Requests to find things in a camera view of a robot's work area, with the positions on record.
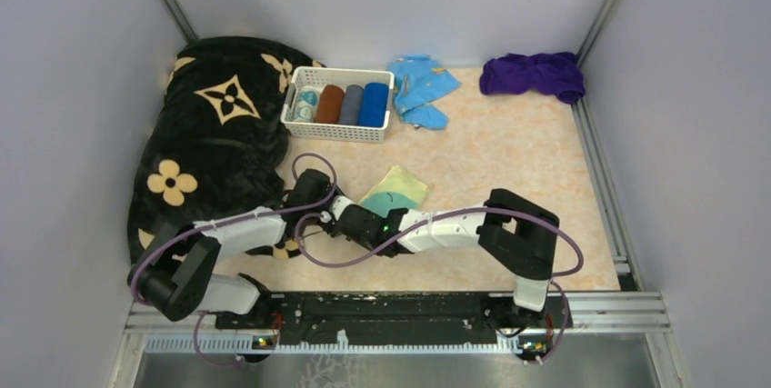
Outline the yellow green towel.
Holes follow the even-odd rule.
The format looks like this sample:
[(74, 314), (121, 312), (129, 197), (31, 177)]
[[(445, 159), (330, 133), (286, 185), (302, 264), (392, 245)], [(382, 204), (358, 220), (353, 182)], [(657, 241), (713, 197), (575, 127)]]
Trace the yellow green towel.
[(392, 166), (385, 177), (358, 202), (366, 210), (386, 218), (392, 210), (417, 209), (426, 199), (429, 186), (399, 165)]

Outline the royal blue towel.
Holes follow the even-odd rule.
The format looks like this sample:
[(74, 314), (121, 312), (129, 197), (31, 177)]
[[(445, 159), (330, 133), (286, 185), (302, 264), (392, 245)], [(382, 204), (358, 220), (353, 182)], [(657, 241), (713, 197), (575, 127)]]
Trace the royal blue towel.
[(364, 87), (357, 124), (380, 128), (386, 119), (389, 88), (386, 84), (369, 83)]

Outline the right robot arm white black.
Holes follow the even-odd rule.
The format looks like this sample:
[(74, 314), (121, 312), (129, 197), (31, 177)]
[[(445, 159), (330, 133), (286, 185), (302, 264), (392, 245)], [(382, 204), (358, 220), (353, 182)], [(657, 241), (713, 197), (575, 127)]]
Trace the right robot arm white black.
[(429, 213), (405, 207), (382, 217), (339, 195), (330, 204), (335, 232), (368, 250), (388, 239), (380, 255), (479, 246), (515, 278), (512, 314), (523, 326), (545, 318), (560, 219), (551, 211), (497, 188), (486, 201), (461, 210)]

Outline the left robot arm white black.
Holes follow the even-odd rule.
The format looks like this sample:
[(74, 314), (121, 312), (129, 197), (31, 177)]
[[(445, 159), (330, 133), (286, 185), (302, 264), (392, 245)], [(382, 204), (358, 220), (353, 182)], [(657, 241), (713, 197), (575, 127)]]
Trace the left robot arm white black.
[(304, 214), (328, 213), (341, 195), (335, 182), (335, 175), (309, 169), (282, 209), (258, 206), (219, 220), (165, 224), (127, 276), (131, 294), (171, 322), (193, 313), (234, 313), (252, 328), (266, 325), (273, 314), (270, 291), (247, 274), (217, 274), (215, 267), (237, 254), (273, 250)]

